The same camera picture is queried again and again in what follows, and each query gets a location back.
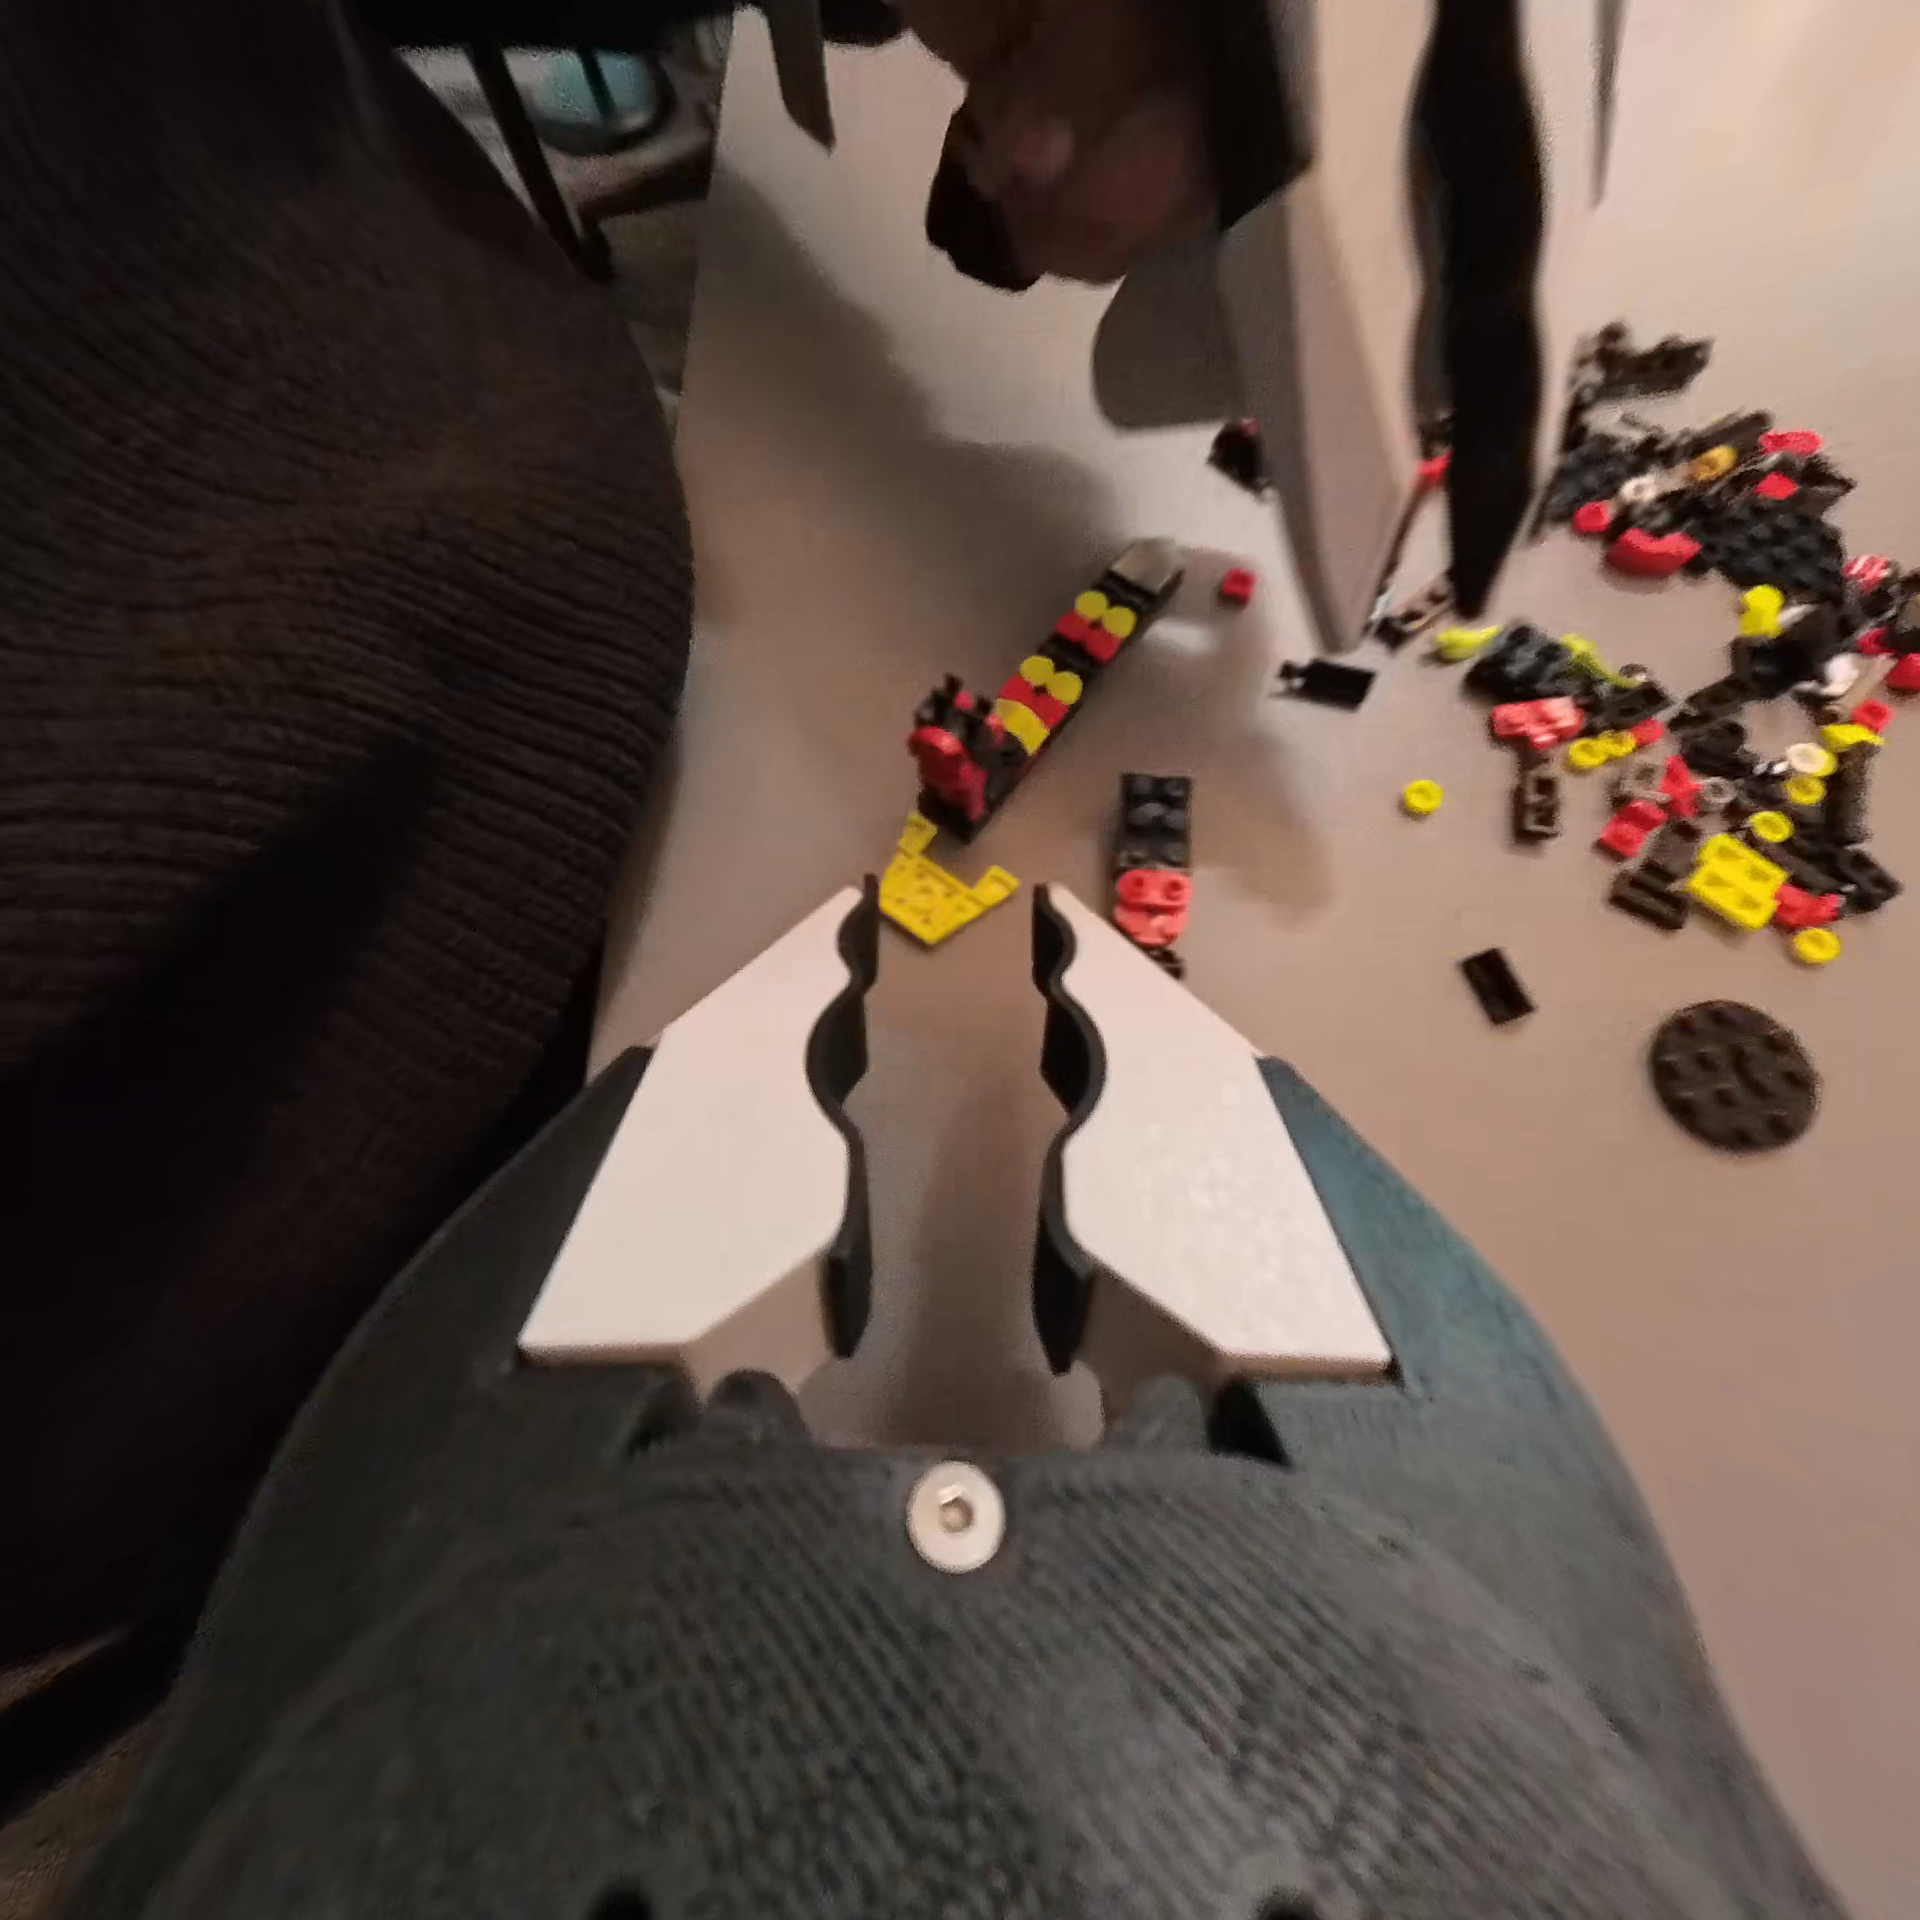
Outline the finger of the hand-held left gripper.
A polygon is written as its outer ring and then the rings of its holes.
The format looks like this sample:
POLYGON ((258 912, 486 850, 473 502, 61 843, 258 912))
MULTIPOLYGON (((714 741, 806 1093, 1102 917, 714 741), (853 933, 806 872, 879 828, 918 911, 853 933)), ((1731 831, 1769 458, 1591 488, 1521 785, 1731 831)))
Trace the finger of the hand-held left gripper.
POLYGON ((1475 4, 1273 4, 1310 160, 1230 228, 1230 338, 1299 605, 1348 653, 1380 598, 1449 411, 1434 86, 1475 4))
POLYGON ((1627 4, 1494 4, 1479 107, 1479 611, 1565 422, 1568 266, 1604 193, 1627 4))

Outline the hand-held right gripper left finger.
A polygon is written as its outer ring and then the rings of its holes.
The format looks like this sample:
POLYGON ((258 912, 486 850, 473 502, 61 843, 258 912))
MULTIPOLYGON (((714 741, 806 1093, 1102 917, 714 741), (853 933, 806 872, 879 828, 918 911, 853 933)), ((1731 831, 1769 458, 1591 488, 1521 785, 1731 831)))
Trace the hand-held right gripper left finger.
POLYGON ((521 1331, 538 1368, 830 1368, 876 1315, 879 886, 838 887, 676 1017, 521 1331))

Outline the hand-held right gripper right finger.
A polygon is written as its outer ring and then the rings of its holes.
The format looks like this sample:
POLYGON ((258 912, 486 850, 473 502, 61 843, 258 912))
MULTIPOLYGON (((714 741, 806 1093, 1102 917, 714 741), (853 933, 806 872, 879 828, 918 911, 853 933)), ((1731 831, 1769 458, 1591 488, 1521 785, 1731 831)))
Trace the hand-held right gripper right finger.
POLYGON ((1386 1384, 1392 1345, 1265 1055, 1073 887, 1030 901, 1030 1320, 1057 1375, 1386 1384))

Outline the yellow wedge lego plate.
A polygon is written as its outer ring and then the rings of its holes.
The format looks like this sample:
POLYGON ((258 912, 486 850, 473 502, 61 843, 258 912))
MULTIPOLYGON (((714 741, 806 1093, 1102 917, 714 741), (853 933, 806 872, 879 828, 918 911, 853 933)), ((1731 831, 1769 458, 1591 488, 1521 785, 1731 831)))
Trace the yellow wedge lego plate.
POLYGON ((940 828, 926 811, 909 811, 896 860, 879 872, 879 912, 926 952, 954 942, 1022 894, 1022 879, 1006 869, 985 869, 980 879, 954 879, 940 869, 931 860, 933 831, 940 828))

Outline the pile of lego pieces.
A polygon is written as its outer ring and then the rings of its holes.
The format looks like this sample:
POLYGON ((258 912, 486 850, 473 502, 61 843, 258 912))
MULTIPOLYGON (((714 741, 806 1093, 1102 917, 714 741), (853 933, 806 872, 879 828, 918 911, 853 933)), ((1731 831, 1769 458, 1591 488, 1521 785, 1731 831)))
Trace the pile of lego pieces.
POLYGON ((1611 911, 1661 933, 1769 928, 1796 969, 1829 969, 1839 928, 1906 887, 1870 836, 1891 725, 1916 709, 1916 568, 1842 545, 1834 513, 1853 477, 1813 426, 1634 417, 1634 399, 1686 397, 1705 360, 1710 338, 1691 337, 1586 337, 1530 520, 1616 586, 1726 591, 1731 633, 1701 687, 1671 691, 1575 632, 1456 620, 1443 575, 1407 592, 1386 580, 1369 641, 1456 670, 1513 759, 1521 850, 1565 831, 1575 776, 1604 783, 1611 911))

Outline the small black red lego assembly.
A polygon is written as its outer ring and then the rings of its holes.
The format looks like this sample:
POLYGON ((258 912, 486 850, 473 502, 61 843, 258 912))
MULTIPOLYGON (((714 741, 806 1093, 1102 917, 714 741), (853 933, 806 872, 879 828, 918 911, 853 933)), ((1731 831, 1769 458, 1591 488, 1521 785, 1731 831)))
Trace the small black red lego assembly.
POLYGON ((1186 979, 1195 911, 1195 783, 1159 770, 1117 776, 1111 928, 1166 977, 1186 979))

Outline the long black red yellow lego assembly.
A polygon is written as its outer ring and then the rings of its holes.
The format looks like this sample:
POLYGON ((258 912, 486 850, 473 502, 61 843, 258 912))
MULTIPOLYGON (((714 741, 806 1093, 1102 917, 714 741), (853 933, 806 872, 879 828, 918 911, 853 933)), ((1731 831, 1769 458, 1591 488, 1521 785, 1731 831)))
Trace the long black red yellow lego assembly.
POLYGON ((1128 545, 1079 598, 1053 620, 1046 641, 1026 652, 1002 687, 971 691, 944 673, 907 735, 918 793, 913 811, 978 843, 1014 785, 1087 709, 1087 695, 1111 663, 1159 625, 1191 575, 1191 556, 1167 539, 1128 545))

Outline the black round lego plate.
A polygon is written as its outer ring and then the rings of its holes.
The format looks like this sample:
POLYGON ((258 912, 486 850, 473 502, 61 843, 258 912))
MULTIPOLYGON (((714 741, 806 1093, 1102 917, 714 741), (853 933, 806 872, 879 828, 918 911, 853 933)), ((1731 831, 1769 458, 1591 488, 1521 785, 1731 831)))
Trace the black round lego plate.
POLYGON ((1718 1155, 1796 1142, 1826 1093, 1810 1045, 1747 1002, 1671 1013, 1645 1039, 1645 1075, 1661 1111, 1718 1155))

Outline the person's left hand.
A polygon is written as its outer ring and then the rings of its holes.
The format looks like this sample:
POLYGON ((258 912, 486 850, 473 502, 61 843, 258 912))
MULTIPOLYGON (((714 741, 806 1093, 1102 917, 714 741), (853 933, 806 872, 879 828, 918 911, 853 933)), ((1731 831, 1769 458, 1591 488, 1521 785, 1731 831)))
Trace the person's left hand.
POLYGON ((1212 225, 1212 155, 1186 4, 907 0, 961 81, 948 151, 994 279, 1111 286, 1212 225))

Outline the person's dark knit sweater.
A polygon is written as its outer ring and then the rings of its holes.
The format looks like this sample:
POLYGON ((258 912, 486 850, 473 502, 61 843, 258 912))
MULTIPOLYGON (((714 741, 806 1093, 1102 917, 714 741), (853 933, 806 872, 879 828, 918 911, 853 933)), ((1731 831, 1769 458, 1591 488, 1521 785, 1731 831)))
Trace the person's dark knit sweater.
POLYGON ((5 4, 5 1665, 193 1615, 538 1124, 676 725, 660 397, 352 4, 5 4))

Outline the dark metal frame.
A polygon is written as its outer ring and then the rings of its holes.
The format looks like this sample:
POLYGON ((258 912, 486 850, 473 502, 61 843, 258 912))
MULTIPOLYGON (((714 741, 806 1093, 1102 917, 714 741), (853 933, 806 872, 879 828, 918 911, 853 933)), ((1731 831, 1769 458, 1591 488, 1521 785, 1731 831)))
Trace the dark metal frame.
POLYGON ((729 36, 646 50, 467 41, 459 63, 506 185, 588 279, 609 279, 609 225, 706 199, 729 36))

